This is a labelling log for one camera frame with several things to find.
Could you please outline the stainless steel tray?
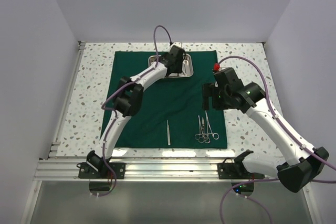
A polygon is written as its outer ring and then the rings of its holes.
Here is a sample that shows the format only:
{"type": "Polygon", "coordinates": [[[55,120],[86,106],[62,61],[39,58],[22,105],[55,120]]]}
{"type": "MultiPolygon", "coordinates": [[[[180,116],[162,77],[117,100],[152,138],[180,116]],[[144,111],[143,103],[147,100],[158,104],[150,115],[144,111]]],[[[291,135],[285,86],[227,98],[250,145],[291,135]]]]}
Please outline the stainless steel tray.
{"type": "Polygon", "coordinates": [[[182,65],[182,73],[176,74],[172,73],[168,77],[164,77],[164,79],[172,79],[172,78],[189,78],[194,74],[192,58],[189,54],[185,54],[185,58],[183,60],[182,65]]]}

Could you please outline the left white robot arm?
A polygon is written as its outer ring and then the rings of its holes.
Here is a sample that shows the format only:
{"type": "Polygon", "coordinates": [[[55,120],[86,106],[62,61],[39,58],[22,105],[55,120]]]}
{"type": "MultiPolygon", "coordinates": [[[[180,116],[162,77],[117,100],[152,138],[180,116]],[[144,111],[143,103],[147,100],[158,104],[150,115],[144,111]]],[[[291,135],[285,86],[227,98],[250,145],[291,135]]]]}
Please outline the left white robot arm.
{"type": "Polygon", "coordinates": [[[110,120],[100,138],[99,144],[87,155],[87,164],[90,171],[97,178],[117,176],[108,164],[119,136],[129,120],[135,116],[142,105],[143,94],[155,82],[171,74],[182,73],[185,50],[172,44],[169,52],[156,56],[142,72],[132,77],[123,77],[118,88],[103,103],[103,110],[111,111],[110,120]]]}

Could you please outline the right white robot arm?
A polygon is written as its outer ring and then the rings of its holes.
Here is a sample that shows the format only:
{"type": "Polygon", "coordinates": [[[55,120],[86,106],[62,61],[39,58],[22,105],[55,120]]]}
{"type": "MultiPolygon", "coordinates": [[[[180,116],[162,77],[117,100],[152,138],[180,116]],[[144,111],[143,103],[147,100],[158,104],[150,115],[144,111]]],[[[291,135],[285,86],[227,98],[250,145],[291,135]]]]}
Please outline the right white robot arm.
{"type": "Polygon", "coordinates": [[[217,165],[219,177],[248,178],[261,174],[278,179],[293,193],[300,191],[323,170],[329,153],[324,147],[314,147],[277,112],[267,100],[265,91],[256,83],[244,85],[233,68],[216,65],[214,83],[202,86],[203,110],[236,109],[246,114],[275,143],[281,158],[246,150],[230,163],[217,165]]]}

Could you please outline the steel scalpel handle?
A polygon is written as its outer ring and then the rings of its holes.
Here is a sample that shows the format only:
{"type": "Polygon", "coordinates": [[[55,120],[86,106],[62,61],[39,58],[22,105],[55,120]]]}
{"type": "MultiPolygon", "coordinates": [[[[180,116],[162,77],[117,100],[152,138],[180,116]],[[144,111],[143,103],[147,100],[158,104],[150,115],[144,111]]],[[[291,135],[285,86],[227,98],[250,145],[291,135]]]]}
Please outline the steel scalpel handle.
{"type": "Polygon", "coordinates": [[[168,146],[171,146],[170,126],[168,120],[166,121],[166,128],[167,128],[167,144],[168,146]]]}

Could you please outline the long steel hemostat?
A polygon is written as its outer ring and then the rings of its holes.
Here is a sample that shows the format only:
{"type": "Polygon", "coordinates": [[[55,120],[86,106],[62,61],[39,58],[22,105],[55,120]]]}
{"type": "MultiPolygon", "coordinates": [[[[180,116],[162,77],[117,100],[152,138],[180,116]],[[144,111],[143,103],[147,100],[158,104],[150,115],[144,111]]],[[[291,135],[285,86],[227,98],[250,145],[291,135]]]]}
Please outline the long steel hemostat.
{"type": "Polygon", "coordinates": [[[206,124],[207,124],[207,130],[206,130],[207,136],[208,137],[211,136],[214,140],[218,140],[219,139],[219,134],[216,133],[216,132],[213,132],[210,121],[209,121],[207,111],[205,111],[205,118],[206,118],[206,124]]]}

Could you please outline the steel surgical scissors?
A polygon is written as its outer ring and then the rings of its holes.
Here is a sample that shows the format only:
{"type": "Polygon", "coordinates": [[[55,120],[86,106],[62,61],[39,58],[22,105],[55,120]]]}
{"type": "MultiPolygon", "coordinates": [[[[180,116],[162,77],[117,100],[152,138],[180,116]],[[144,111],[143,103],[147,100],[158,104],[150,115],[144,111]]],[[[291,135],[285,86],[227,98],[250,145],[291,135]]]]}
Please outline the steel surgical scissors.
{"type": "MultiPolygon", "coordinates": [[[[201,123],[203,125],[203,129],[204,129],[204,133],[206,134],[207,136],[207,133],[205,132],[205,121],[204,121],[204,118],[201,118],[201,123]]],[[[209,144],[211,141],[209,139],[209,137],[207,136],[207,140],[205,141],[205,144],[209,144]]]]}

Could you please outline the green surgical cloth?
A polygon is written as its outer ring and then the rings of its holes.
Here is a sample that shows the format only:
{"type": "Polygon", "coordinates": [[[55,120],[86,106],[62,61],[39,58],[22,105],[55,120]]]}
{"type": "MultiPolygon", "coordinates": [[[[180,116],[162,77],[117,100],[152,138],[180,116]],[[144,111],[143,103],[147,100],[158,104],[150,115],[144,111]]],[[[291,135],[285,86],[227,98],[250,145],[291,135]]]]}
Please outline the green surgical cloth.
{"type": "Polygon", "coordinates": [[[223,111],[207,111],[213,132],[219,139],[209,137],[209,144],[195,139],[198,133],[198,116],[204,118],[202,109],[202,85],[213,83],[215,51],[192,51],[194,74],[189,78],[161,79],[143,94],[139,112],[133,116],[119,136],[117,148],[219,148],[226,149],[228,140],[223,111]],[[171,146],[167,144],[166,121],[169,121],[171,146]]]}

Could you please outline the small steel hemostat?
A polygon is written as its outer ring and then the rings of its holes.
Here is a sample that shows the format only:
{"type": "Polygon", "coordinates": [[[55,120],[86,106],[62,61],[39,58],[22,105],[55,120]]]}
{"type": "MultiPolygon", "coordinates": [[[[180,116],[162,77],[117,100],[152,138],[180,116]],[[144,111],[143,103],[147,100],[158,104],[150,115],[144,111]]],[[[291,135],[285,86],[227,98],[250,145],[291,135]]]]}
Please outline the small steel hemostat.
{"type": "Polygon", "coordinates": [[[207,140],[207,136],[204,133],[200,116],[198,116],[198,133],[196,133],[194,137],[199,143],[205,143],[205,141],[207,140]]]}

